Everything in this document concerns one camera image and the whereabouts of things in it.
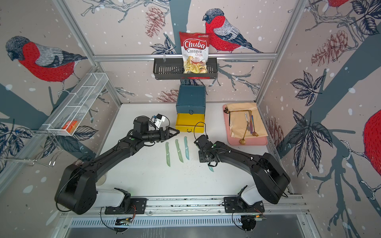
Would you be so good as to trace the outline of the teal top drawer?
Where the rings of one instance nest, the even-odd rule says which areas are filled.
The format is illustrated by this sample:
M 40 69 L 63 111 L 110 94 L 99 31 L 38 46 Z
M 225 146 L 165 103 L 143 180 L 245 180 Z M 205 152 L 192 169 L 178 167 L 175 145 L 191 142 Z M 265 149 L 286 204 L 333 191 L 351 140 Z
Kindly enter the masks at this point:
M 205 106 L 177 105 L 176 110 L 178 114 L 205 114 Z

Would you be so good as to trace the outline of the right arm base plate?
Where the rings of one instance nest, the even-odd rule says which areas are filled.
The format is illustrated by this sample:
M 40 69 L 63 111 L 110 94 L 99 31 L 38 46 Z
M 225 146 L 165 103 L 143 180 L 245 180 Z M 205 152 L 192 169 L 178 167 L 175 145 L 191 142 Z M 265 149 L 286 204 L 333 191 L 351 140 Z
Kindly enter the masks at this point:
M 253 205 L 248 205 L 243 199 L 237 196 L 224 197 L 222 206 L 226 213 L 264 213 L 265 208 L 262 201 Z

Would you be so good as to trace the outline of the yellow drawer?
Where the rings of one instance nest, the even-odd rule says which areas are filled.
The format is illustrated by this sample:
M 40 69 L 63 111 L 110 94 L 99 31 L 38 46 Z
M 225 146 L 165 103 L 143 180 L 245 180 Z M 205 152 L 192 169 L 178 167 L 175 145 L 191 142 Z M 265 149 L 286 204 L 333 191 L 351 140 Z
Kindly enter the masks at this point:
M 204 114 L 177 114 L 176 129 L 180 132 L 204 133 Z

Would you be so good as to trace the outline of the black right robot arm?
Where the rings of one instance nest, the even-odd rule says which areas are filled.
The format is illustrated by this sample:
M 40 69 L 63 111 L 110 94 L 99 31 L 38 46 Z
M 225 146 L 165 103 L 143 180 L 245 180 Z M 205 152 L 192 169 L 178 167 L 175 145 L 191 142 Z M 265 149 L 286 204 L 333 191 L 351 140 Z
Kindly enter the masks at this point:
M 251 174 L 260 196 L 271 204 L 278 204 L 291 182 L 280 163 L 269 153 L 242 152 L 221 141 L 213 143 L 207 135 L 195 139 L 194 144 L 208 165 L 227 163 Z

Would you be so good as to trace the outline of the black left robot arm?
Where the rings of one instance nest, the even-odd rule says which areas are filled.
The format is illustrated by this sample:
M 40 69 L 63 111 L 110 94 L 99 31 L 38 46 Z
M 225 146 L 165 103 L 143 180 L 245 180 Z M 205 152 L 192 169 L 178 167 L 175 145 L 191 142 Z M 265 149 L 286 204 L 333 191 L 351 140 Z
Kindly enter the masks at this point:
M 55 194 L 56 205 L 62 205 L 78 215 L 87 212 L 96 202 L 96 182 L 124 159 L 132 157 L 147 142 L 165 142 L 180 133 L 166 126 L 159 128 L 147 116 L 134 120 L 134 128 L 110 150 L 81 165 L 71 164 L 63 172 Z

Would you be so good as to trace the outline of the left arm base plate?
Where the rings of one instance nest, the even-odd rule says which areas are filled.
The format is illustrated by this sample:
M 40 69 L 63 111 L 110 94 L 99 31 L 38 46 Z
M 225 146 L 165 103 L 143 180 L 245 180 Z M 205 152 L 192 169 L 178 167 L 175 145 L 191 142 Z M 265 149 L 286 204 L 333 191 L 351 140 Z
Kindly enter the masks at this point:
M 147 198 L 127 198 L 118 207 L 106 207 L 106 215 L 134 215 L 144 214 L 148 199 Z

